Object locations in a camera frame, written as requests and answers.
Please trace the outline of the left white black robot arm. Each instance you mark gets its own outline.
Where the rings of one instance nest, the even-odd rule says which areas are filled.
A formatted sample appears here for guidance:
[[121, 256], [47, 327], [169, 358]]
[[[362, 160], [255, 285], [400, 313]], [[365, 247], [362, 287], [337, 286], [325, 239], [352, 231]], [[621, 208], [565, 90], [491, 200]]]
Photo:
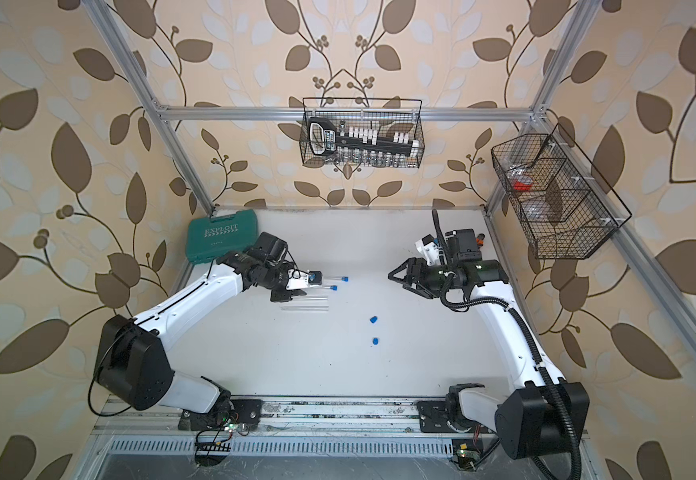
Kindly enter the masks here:
[[217, 258], [206, 274], [156, 306], [108, 320], [91, 385], [138, 411], [160, 405], [209, 414], [221, 405], [225, 390], [175, 370], [170, 351], [212, 311], [252, 287], [269, 290], [271, 301], [281, 303], [320, 284], [321, 274], [300, 269], [284, 240], [263, 232], [253, 246]]

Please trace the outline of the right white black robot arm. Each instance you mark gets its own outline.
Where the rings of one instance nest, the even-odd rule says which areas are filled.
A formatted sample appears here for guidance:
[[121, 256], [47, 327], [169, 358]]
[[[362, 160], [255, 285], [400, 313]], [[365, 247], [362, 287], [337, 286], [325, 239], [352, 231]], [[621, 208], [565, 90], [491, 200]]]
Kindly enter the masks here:
[[449, 388], [448, 427], [473, 435], [488, 429], [495, 435], [485, 447], [476, 440], [459, 447], [455, 463], [477, 471], [502, 449], [513, 460], [531, 460], [544, 478], [552, 479], [555, 475], [544, 457], [567, 454], [569, 478], [581, 478], [582, 434], [590, 408], [585, 387], [568, 381], [545, 353], [523, 317], [506, 271], [499, 261], [484, 259], [484, 235], [472, 229], [445, 232], [437, 212], [432, 221], [435, 232], [417, 241], [418, 256], [405, 260], [388, 278], [455, 313], [479, 309], [510, 387], [506, 395], [491, 394], [482, 383]]

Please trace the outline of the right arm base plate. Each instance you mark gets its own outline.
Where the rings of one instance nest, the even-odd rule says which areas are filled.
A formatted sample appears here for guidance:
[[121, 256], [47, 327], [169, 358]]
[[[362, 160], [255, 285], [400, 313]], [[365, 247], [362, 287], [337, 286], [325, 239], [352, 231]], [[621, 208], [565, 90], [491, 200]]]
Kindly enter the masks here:
[[420, 400], [415, 403], [419, 428], [425, 434], [453, 434], [460, 430], [452, 423], [444, 400]]

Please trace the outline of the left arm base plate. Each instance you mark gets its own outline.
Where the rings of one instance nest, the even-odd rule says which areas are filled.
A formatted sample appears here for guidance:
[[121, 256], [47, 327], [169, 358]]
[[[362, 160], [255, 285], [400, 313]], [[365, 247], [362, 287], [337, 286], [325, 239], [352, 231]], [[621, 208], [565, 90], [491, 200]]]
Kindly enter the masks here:
[[262, 406], [261, 399], [226, 399], [209, 413], [199, 414], [184, 410], [178, 429], [191, 432], [228, 429], [252, 431], [260, 423]]

